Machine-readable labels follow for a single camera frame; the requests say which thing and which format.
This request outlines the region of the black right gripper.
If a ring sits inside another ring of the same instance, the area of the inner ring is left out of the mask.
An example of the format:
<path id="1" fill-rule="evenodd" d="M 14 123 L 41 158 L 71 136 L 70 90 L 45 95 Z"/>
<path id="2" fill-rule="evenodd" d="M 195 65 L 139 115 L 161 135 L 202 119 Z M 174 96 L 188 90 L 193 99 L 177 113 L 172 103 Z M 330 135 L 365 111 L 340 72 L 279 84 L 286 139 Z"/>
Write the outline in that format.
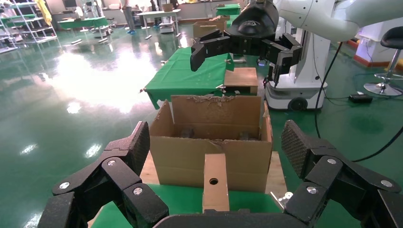
<path id="1" fill-rule="evenodd" d="M 262 55 L 266 49 L 263 40 L 275 40 L 278 20 L 279 13 L 272 0 L 252 0 L 228 29 L 223 32 L 214 29 L 195 38 L 191 46 L 191 71 L 197 71 L 209 57 L 230 52 Z"/>

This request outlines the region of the black idle robot gripper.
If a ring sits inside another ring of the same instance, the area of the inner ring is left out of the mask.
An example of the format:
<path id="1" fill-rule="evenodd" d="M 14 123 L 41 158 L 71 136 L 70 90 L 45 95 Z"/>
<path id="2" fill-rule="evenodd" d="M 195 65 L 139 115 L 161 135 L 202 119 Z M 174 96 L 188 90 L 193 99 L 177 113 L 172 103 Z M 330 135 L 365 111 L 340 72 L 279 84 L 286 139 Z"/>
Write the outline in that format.
<path id="1" fill-rule="evenodd" d="M 275 41 L 262 40 L 262 43 L 266 48 L 264 59 L 274 64 L 269 67 L 268 78 L 276 88 L 280 75 L 288 74 L 290 68 L 300 61 L 303 46 L 289 33 L 283 33 Z"/>

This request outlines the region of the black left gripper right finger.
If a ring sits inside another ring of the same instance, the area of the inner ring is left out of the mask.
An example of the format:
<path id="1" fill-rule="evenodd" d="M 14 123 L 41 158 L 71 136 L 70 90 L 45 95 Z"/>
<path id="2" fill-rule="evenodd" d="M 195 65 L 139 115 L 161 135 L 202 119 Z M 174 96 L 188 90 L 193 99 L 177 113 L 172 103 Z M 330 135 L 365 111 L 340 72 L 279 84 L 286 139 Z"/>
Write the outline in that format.
<path id="1" fill-rule="evenodd" d="M 402 227 L 403 196 L 392 179 L 348 160 L 292 120 L 285 122 L 281 148 L 302 180 L 284 207 L 286 214 L 312 228 L 333 200 L 364 228 Z"/>

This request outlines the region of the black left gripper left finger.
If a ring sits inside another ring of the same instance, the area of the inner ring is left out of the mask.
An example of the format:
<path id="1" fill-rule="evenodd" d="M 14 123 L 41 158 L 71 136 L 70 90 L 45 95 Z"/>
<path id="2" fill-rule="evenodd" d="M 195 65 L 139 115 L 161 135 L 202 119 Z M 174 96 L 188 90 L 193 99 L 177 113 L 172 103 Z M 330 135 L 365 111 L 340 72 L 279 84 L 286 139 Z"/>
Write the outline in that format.
<path id="1" fill-rule="evenodd" d="M 132 227 L 154 227 L 169 209 L 140 178 L 149 149 L 149 126 L 141 121 L 130 136 L 111 141 L 93 163 L 53 187 L 38 227 L 86 228 L 109 202 Z"/>

